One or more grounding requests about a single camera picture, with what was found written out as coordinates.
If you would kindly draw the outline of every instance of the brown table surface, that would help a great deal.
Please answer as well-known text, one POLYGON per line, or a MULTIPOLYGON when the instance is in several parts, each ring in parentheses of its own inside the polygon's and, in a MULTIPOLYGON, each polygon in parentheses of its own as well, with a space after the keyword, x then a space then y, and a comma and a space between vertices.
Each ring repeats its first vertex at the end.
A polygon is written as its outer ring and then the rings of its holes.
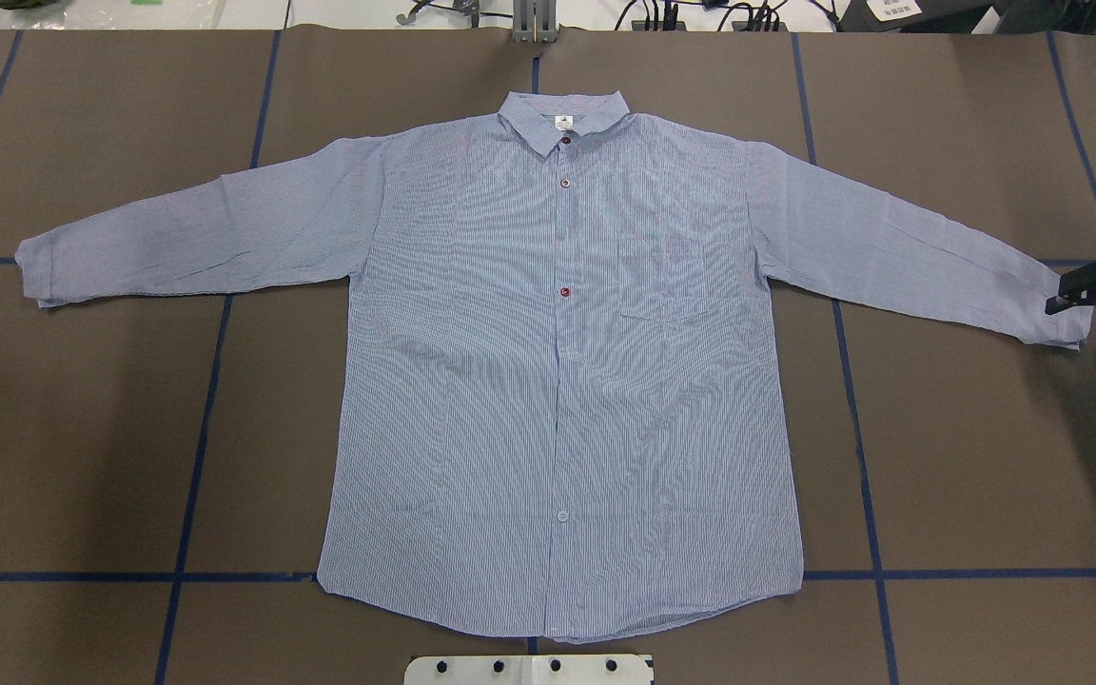
MULTIPOLYGON (((41 312, 11 260, 61 222, 510 90, 620 90, 1053 269, 1096 259, 1096 38, 0 33, 0 682, 395 684, 413 655, 578 650, 310 580, 346 283, 41 312)), ((1096 326, 1071 354, 774 295, 803 590, 583 651, 652 653, 661 684, 1096 682, 1096 326)))

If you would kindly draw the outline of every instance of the white label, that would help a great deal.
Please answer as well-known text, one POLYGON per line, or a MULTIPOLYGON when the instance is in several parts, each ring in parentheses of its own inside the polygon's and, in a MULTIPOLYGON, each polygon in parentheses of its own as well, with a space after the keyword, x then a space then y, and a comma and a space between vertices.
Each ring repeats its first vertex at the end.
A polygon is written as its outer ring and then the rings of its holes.
POLYGON ((921 13, 916 0, 866 0, 866 3, 869 4, 869 11, 874 12, 874 16, 883 22, 921 13))

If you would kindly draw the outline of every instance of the shirt collar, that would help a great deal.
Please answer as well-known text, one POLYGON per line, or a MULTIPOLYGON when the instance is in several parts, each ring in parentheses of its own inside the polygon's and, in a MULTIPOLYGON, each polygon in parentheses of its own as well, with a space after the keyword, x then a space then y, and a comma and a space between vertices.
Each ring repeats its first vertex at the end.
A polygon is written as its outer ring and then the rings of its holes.
POLYGON ((620 91, 612 95, 532 95, 510 92, 496 116, 504 119, 530 145, 532 150, 547 157, 564 132, 558 130, 545 114, 572 114, 578 135, 608 130, 628 113, 620 91))

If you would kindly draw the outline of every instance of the blue striped shirt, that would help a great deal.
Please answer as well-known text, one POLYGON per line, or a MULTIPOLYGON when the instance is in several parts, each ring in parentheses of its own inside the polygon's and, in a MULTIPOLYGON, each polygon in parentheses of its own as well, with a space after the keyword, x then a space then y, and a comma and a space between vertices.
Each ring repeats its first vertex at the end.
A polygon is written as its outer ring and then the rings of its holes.
POLYGON ((351 277, 319 582, 573 642, 800 586, 767 278, 1025 343, 1091 316, 1044 316, 1057 274, 1004 242, 618 92, 338 140, 16 258, 43 307, 351 277))

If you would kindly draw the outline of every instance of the white plastic plate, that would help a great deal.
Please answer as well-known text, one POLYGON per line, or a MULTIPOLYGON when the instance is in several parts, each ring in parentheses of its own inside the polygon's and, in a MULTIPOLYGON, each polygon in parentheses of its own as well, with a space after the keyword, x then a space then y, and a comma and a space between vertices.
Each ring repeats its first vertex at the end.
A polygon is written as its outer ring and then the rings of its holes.
POLYGON ((648 654, 535 654, 418 658, 404 685, 652 685, 648 654))

